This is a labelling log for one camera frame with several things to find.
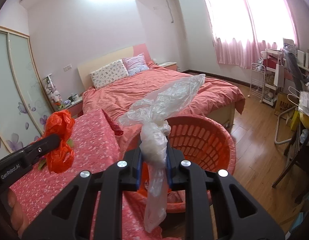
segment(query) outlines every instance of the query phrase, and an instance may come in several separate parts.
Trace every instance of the wooden floor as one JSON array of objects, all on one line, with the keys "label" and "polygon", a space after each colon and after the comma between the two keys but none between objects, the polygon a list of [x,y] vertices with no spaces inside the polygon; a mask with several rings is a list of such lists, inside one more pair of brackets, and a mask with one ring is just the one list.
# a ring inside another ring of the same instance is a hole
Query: wooden floor
[{"label": "wooden floor", "polygon": [[[276,189],[271,187],[286,163],[283,151],[287,144],[277,146],[273,142],[277,116],[273,108],[259,103],[259,98],[253,95],[248,98],[248,87],[233,85],[238,86],[246,97],[244,111],[242,115],[236,111],[230,132],[237,154],[234,177],[287,232],[301,209],[301,205],[294,203],[295,198],[306,187],[308,178],[304,171],[294,165]],[[290,138],[291,134],[282,119],[278,141]],[[183,235],[183,224],[174,230],[163,231],[164,237]]]}]

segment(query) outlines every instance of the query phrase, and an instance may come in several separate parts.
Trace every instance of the pink curtain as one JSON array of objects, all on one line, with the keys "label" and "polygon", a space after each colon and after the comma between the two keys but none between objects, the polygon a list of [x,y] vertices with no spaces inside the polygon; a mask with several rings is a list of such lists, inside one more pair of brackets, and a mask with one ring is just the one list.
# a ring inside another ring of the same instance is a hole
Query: pink curtain
[{"label": "pink curtain", "polygon": [[261,51],[296,40],[286,0],[205,0],[217,62],[250,68]]}]

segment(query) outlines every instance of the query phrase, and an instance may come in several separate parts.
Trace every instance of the electrical outlet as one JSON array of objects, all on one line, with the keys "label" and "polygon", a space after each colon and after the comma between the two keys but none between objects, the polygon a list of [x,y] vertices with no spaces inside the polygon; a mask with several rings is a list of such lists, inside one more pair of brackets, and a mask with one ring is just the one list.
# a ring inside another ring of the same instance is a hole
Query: electrical outlet
[{"label": "electrical outlet", "polygon": [[63,68],[63,71],[66,72],[66,71],[68,71],[71,68],[72,68],[72,66],[71,66],[71,64],[69,64],[68,66]]}]

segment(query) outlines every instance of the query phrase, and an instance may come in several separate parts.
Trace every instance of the wire rack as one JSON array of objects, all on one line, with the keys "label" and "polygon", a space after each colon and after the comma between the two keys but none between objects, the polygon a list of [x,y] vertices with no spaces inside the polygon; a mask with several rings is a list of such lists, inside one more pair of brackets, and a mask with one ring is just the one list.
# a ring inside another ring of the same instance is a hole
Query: wire rack
[{"label": "wire rack", "polygon": [[250,92],[248,98],[251,95],[260,98],[260,103],[264,98],[265,90],[265,67],[258,63],[252,63],[251,65],[251,81],[250,81]]}]

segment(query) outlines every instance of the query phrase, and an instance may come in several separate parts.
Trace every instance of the nightstand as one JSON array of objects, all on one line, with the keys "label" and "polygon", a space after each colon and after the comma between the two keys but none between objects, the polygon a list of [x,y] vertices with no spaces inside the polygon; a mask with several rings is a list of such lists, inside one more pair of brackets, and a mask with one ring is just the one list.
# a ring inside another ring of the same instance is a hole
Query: nightstand
[{"label": "nightstand", "polygon": [[71,117],[77,118],[83,115],[82,112],[82,97],[79,97],[78,100],[73,101],[70,106],[67,106],[65,109],[69,110]]},{"label": "nightstand", "polygon": [[167,61],[167,62],[163,62],[163,63],[158,64],[158,66],[164,67],[164,68],[167,68],[167,69],[171,69],[171,70],[174,70],[174,71],[178,71],[178,67],[176,65],[176,62]]}]

